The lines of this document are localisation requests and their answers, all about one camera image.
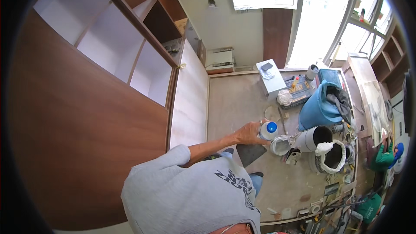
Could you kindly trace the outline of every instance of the blue bottle cap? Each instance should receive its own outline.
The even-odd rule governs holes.
[[[276,125],[276,123],[274,123],[274,122],[269,122],[269,123],[267,124],[267,131],[268,131],[269,133],[273,133],[273,132],[275,132],[277,128],[278,128],[278,125]]]

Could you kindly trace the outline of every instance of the box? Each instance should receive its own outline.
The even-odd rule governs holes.
[[[281,89],[286,87],[286,84],[284,83],[284,80],[282,78],[282,75],[279,72],[278,67],[276,66],[275,62],[273,61],[273,59],[270,60],[265,60],[262,61],[260,63],[256,63],[256,67],[257,69],[260,71],[261,67],[263,65],[265,65],[266,63],[270,63],[273,67],[270,68],[273,70],[273,72],[275,73],[275,76],[268,80],[263,78],[263,76],[260,74],[260,77],[263,80],[263,90],[264,93],[267,97],[267,101],[275,103],[276,102],[276,98],[278,97],[278,93]]]

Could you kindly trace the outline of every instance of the pipe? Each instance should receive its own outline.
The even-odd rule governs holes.
[[[330,143],[332,140],[332,132],[328,127],[317,126],[303,131],[293,147],[298,147],[300,152],[314,152],[319,143]]]

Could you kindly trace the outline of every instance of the hand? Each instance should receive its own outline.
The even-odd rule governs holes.
[[[269,120],[263,118],[263,123],[269,122]],[[232,135],[236,139],[237,144],[245,145],[270,145],[270,141],[257,137],[260,122],[248,122],[242,128],[234,132]]]

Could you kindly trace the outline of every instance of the plastic bottle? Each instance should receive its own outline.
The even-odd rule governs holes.
[[[292,82],[292,87],[296,86],[296,84],[299,82],[299,77],[294,78]]]
[[[274,138],[278,136],[278,134],[278,125],[271,121],[266,122],[261,126],[257,137],[265,139],[267,141],[272,141]]]

